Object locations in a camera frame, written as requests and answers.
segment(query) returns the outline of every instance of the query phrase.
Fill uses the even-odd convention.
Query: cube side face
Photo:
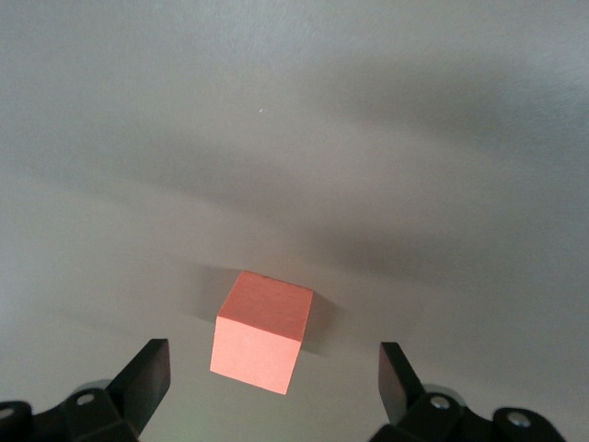
[[[303,341],[313,291],[252,272],[242,272],[219,317]]]
[[[286,394],[301,343],[217,317],[211,371]]]

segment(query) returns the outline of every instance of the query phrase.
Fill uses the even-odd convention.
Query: cube top face
[[[252,272],[242,272],[219,317],[303,341],[313,290]]]

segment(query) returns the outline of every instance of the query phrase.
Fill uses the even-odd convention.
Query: screw
[[[513,425],[522,426],[523,428],[528,428],[532,424],[525,414],[519,412],[511,412],[507,414],[507,419],[509,419],[509,422]]]
[[[448,399],[443,398],[442,396],[433,396],[430,399],[430,403],[438,410],[447,410],[450,408],[450,402],[448,402]]]
[[[85,405],[87,403],[92,402],[93,400],[94,400],[94,395],[92,393],[88,393],[88,394],[83,394],[82,396],[77,398],[75,403],[77,403],[78,405]]]
[[[12,416],[15,411],[12,408],[4,408],[0,410],[0,420]]]

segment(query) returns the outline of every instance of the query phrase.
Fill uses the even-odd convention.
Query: black bracket
[[[0,442],[135,442],[169,384],[167,339],[152,339],[105,389],[36,415],[27,402],[0,402]]]
[[[451,396],[426,392],[397,343],[381,343],[378,389],[389,424],[371,442],[565,442],[538,413],[501,408],[488,421]]]

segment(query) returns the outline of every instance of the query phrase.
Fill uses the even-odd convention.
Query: screw head
[[[430,403],[438,410],[447,410],[450,408],[450,402],[442,396],[433,396],[430,399]]]
[[[0,410],[0,420],[12,416],[15,411],[12,408],[3,408]]]
[[[86,405],[94,400],[94,395],[92,393],[83,394],[79,398],[75,400],[75,403],[78,405]]]
[[[521,426],[523,428],[528,428],[532,424],[525,414],[519,412],[511,412],[507,414],[507,419],[513,425]]]

